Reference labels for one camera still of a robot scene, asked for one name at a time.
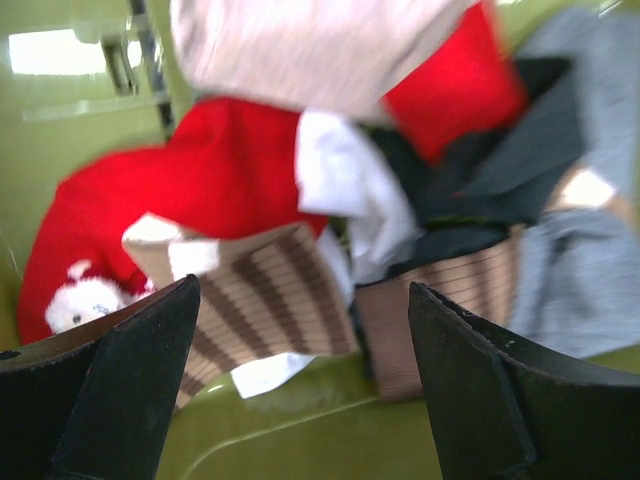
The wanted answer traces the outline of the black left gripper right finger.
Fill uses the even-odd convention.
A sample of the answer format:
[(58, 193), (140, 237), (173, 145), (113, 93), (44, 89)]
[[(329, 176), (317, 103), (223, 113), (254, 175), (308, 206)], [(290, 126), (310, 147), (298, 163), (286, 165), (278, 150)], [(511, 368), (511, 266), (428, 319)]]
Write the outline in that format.
[(414, 350), (446, 479), (635, 479), (639, 378), (481, 317), (417, 332)]

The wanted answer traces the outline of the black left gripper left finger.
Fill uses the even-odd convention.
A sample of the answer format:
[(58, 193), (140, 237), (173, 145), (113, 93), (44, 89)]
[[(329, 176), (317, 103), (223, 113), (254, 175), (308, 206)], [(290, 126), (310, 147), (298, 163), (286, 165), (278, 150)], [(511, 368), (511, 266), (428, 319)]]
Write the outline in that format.
[(189, 275), (2, 352), (2, 478), (154, 478), (199, 304), (199, 281)]

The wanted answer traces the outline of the red santa sock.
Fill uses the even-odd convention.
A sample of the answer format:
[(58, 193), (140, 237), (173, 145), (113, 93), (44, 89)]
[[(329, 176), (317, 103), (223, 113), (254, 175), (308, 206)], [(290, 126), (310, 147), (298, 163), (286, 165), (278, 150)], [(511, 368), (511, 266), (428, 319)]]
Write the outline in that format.
[(160, 147), (107, 155), (61, 182), (36, 236), (17, 305), (20, 340), (49, 337), (45, 311), (81, 260), (129, 293), (145, 276), (123, 250), (125, 230), (151, 213), (214, 239), (304, 221), (294, 175), (300, 116), (231, 98), (204, 100)]

